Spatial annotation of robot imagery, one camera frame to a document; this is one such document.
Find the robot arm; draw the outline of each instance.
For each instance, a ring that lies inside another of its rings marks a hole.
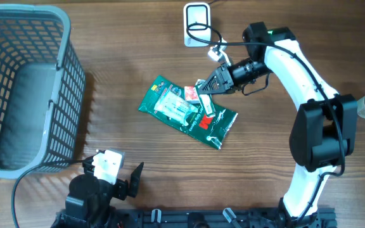
[[[307,65],[336,110],[342,129],[345,156],[350,155],[354,148],[357,122],[355,99],[351,95],[340,96],[318,75],[302,54],[299,43],[288,28],[267,31],[264,23],[254,23],[244,31],[243,39],[245,42],[264,42],[285,48],[295,53]],[[282,226],[309,224],[316,217],[317,201],[329,177],[324,175],[323,180],[319,180],[321,175],[334,172],[341,165],[335,126],[324,126],[325,117],[332,120],[324,98],[317,90],[318,85],[315,85],[298,60],[271,46],[247,46],[247,51],[250,56],[248,59],[234,65],[230,62],[223,63],[217,68],[205,82],[205,86],[201,86],[200,94],[229,94],[245,84],[254,83],[256,78],[267,73],[273,72],[277,75],[298,111],[290,136],[290,149],[297,164],[290,188],[279,206],[285,215]]]

